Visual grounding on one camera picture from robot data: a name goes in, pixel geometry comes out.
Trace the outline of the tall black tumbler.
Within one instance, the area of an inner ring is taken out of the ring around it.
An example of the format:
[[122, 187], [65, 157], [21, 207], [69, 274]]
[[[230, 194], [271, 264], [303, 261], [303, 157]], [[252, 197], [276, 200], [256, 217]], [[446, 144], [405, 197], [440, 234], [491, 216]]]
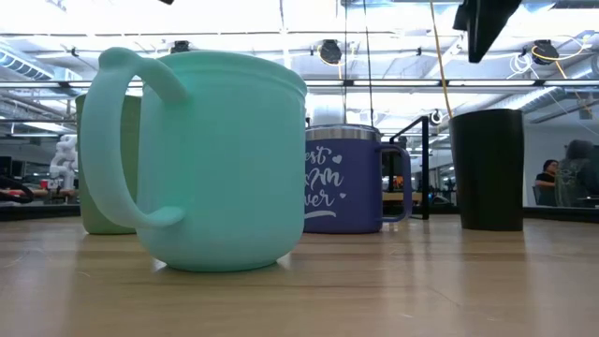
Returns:
[[449, 121], [461, 226], [523, 230], [524, 131], [520, 110], [479, 110]]

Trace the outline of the green plastic tumbler cup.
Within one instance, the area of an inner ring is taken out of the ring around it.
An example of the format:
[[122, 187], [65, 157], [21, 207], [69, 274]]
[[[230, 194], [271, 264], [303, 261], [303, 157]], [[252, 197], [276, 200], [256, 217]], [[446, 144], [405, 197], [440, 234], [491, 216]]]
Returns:
[[[133, 200], [137, 199], [138, 192], [140, 102], [139, 97], [127, 95], [124, 98], [121, 118], [120, 152], [126, 185]], [[135, 234], [135, 229], [115, 225], [98, 210], [87, 188], [80, 154], [78, 155], [78, 166], [80, 215], [82, 225], [87, 233], [91, 235]]]

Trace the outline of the turquoise plastic mug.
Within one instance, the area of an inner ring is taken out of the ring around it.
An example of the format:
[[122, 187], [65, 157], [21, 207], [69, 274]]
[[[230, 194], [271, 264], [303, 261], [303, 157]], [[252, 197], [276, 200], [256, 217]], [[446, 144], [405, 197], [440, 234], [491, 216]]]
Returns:
[[[127, 95], [141, 99], [136, 200], [120, 152]], [[299, 74], [254, 56], [103, 51], [80, 121], [89, 193], [171, 268], [273, 264], [304, 228], [306, 96]]]

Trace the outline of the purple insulated mug with lid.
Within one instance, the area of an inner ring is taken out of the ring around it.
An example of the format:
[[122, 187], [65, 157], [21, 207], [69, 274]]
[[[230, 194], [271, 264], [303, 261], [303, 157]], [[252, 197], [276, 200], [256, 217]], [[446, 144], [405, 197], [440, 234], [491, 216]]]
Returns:
[[317, 234], [368, 234], [384, 223], [412, 214], [412, 187], [402, 189], [402, 213], [383, 215], [382, 154], [400, 159], [402, 174], [411, 176], [409, 153], [381, 141], [368, 125], [316, 125], [305, 130], [304, 231]]

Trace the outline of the wooden shelf board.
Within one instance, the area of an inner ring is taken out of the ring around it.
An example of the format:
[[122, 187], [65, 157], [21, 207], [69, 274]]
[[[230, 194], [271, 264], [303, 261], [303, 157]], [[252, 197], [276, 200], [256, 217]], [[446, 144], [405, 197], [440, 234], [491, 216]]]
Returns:
[[[415, 203], [421, 203], [422, 202], [422, 194], [420, 192], [413, 192], [412, 196], [411, 196], [411, 200]], [[389, 192], [384, 192], [383, 193], [383, 201], [403, 201], [404, 200], [404, 194], [403, 193], [389, 193]]]

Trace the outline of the person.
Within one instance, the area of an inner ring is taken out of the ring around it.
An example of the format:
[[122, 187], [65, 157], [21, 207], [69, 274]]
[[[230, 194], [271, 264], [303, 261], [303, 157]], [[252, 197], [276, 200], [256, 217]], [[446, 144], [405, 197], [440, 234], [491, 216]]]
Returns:
[[549, 159], [543, 165], [543, 172], [536, 176], [534, 184], [538, 190], [538, 205], [551, 207], [557, 205], [555, 197], [555, 176], [557, 169], [558, 162]]
[[556, 202], [563, 208], [590, 208], [588, 198], [599, 196], [599, 175], [591, 155], [593, 144], [582, 139], [572, 140], [556, 173]]

